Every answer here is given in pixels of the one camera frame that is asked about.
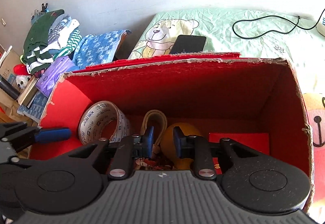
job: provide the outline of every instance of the blue floral fabric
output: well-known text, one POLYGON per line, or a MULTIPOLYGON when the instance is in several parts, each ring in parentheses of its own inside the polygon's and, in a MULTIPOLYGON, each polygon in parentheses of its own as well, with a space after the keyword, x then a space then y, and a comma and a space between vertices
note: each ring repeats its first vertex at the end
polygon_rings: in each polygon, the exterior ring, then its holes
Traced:
POLYGON ((85 69, 86 66, 112 62, 125 32, 131 33, 129 30, 118 30, 96 36, 85 36, 74 51, 74 64, 80 69, 85 69))

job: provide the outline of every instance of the tape roll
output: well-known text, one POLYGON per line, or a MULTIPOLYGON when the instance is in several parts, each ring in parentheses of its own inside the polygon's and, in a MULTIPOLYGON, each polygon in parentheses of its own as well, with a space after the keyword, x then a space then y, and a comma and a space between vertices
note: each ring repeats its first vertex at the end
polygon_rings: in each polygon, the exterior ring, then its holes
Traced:
POLYGON ((100 101, 92 105, 81 117, 79 123, 79 139, 82 144, 90 143, 98 138, 108 138, 109 142, 119 142, 130 135, 130 122, 123 112, 110 101, 100 101), (104 128, 117 120, 114 133, 102 135, 104 128))

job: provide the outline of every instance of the pile of clothes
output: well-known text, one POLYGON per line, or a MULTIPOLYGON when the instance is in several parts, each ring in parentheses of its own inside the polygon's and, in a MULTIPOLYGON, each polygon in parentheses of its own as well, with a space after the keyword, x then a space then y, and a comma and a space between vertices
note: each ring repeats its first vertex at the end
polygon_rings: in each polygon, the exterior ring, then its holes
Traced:
POLYGON ((24 43, 22 62, 27 72, 40 78, 57 57, 73 57, 82 39, 79 22, 63 9, 39 17, 30 28, 24 43))

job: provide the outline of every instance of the smartphone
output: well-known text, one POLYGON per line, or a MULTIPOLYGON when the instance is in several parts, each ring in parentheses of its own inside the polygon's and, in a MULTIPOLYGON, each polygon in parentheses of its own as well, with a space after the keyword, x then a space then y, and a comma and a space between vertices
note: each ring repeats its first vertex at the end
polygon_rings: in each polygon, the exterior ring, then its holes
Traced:
POLYGON ((203 52, 205 43, 205 36, 179 35, 169 54, 203 52))

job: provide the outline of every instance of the purple plastic package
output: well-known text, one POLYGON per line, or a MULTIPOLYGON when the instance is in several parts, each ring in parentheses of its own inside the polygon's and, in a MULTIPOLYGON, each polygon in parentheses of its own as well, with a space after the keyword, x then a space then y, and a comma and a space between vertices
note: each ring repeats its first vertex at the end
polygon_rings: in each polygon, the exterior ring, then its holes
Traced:
POLYGON ((54 88, 54 85, 59 80, 62 73, 68 72, 68 70, 74 66, 76 65, 70 60, 69 56, 56 58, 56 60, 44 72, 42 77, 37 81, 36 87, 46 97, 49 97, 54 88))

